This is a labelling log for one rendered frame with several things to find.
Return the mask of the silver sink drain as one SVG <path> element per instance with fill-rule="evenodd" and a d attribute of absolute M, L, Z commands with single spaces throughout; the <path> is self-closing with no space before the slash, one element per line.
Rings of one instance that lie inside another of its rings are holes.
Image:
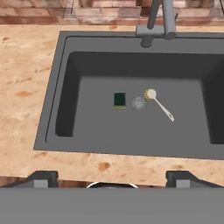
<path fill-rule="evenodd" d="M 135 96 L 132 99 L 131 107 L 135 110 L 143 110 L 147 107 L 147 101 L 142 96 Z"/>

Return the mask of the white dish brush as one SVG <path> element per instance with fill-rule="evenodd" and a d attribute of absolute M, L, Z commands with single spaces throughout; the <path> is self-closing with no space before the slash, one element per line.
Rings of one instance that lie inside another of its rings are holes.
<path fill-rule="evenodd" d="M 164 111 L 164 113 L 169 117 L 172 122 L 175 121 L 173 114 L 157 99 L 157 91 L 154 88 L 145 89 L 143 96 L 147 102 L 154 101 Z"/>

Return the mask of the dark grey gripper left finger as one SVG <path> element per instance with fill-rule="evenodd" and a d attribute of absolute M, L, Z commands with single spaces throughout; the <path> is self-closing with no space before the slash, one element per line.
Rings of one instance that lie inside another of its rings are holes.
<path fill-rule="evenodd" d="M 29 188 L 52 188 L 58 187 L 57 171 L 35 171 L 25 180 L 8 184 L 8 188 L 12 187 L 29 187 Z"/>

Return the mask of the round silver black object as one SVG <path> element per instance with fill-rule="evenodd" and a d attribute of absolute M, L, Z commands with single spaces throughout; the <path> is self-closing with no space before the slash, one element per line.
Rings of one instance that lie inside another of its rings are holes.
<path fill-rule="evenodd" d="M 120 184 L 120 183 L 103 183 L 103 182 L 94 182 L 89 184 L 87 188 L 135 188 L 138 189 L 138 186 L 133 184 Z"/>

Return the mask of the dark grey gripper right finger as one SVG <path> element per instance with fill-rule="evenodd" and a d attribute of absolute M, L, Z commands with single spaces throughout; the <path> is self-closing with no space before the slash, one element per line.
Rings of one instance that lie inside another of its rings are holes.
<path fill-rule="evenodd" d="M 205 188 L 205 187 L 219 187 L 214 183 L 202 180 L 194 176 L 189 171 L 167 171 L 166 187 L 172 188 Z"/>

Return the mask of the dark grey sink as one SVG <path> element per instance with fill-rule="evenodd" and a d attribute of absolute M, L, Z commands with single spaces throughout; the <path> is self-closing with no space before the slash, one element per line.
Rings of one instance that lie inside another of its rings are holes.
<path fill-rule="evenodd" d="M 134 32 L 59 34 L 35 149 L 224 160 L 224 33 L 140 42 Z M 147 88 L 174 122 L 154 101 L 131 107 Z"/>

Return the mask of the green sponge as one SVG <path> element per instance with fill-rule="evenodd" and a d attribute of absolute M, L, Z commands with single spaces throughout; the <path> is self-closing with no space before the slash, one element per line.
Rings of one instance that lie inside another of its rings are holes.
<path fill-rule="evenodd" d="M 125 93 L 114 93 L 114 108 L 126 109 L 126 94 Z"/>

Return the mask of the grey tap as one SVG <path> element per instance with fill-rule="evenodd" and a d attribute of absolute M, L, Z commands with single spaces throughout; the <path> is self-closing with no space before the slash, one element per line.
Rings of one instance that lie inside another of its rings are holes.
<path fill-rule="evenodd" d="M 156 25 L 159 6 L 162 6 L 163 24 Z M 151 47 L 154 38 L 171 40 L 176 37 L 176 24 L 173 0 L 152 0 L 147 25 L 136 27 L 136 36 L 142 47 Z"/>

